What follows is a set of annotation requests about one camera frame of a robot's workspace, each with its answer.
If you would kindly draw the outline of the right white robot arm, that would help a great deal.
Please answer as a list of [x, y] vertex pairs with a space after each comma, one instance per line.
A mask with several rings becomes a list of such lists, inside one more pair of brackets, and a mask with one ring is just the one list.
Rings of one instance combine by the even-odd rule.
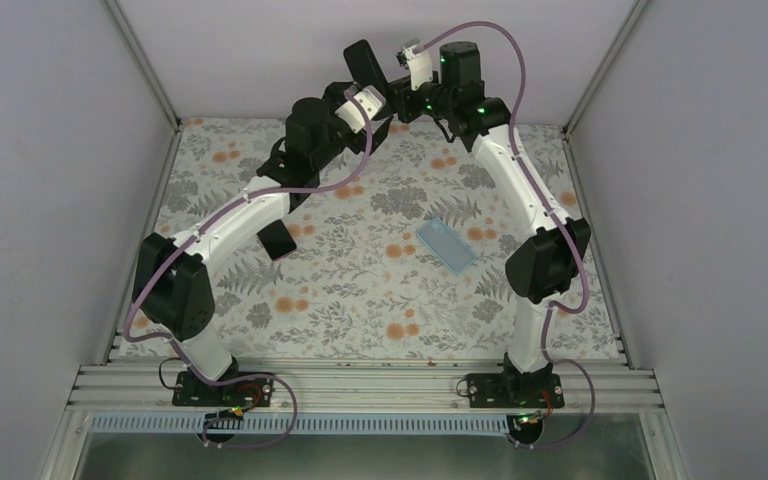
[[505, 102], [485, 94], [478, 47], [473, 42], [441, 46], [439, 65], [432, 64], [417, 40], [396, 55], [407, 76], [390, 82], [387, 99], [398, 118], [431, 118], [448, 141], [460, 141], [489, 173], [525, 235], [508, 257], [504, 272], [518, 304], [514, 336], [504, 357], [504, 399], [525, 407], [540, 393], [534, 372], [549, 364], [546, 315], [579, 275], [591, 229], [574, 220], [554, 198], [525, 154]]

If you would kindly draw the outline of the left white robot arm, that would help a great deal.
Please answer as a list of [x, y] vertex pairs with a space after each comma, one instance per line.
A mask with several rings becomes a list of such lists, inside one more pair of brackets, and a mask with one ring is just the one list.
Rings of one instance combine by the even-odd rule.
[[283, 257], [281, 249], [294, 246], [283, 217], [325, 191], [320, 173], [345, 150], [363, 155], [355, 169], [362, 171], [387, 135], [385, 125], [372, 125], [386, 107], [381, 88], [351, 82], [335, 82], [320, 98], [296, 101], [283, 136], [240, 193], [187, 229], [170, 237], [152, 233], [142, 241], [125, 338], [132, 343], [148, 338], [131, 333], [136, 314], [143, 313], [163, 326], [159, 338], [171, 343], [199, 379], [199, 392], [215, 405], [230, 402], [239, 380], [231, 372], [233, 356], [210, 325], [215, 300], [209, 266], [253, 236]]

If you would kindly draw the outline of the black phone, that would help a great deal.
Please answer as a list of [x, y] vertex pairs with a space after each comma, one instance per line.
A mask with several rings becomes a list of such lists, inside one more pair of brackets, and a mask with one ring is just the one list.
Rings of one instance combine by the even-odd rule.
[[343, 58], [352, 79], [362, 88], [374, 87], [387, 102], [387, 78], [366, 39], [360, 39], [343, 50]]

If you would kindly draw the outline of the black smartphone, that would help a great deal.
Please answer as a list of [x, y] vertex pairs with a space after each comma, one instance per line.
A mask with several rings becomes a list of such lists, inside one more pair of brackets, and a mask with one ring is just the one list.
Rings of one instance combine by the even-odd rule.
[[297, 250], [297, 244], [282, 220], [261, 229], [257, 238], [272, 261], [279, 261]]

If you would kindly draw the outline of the light blue phone case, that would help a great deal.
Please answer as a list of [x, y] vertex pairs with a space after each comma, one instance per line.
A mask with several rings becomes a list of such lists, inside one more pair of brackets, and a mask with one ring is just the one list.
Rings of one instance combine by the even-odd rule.
[[420, 226], [417, 235], [441, 263], [456, 275], [477, 260], [476, 253], [439, 218], [433, 218]]

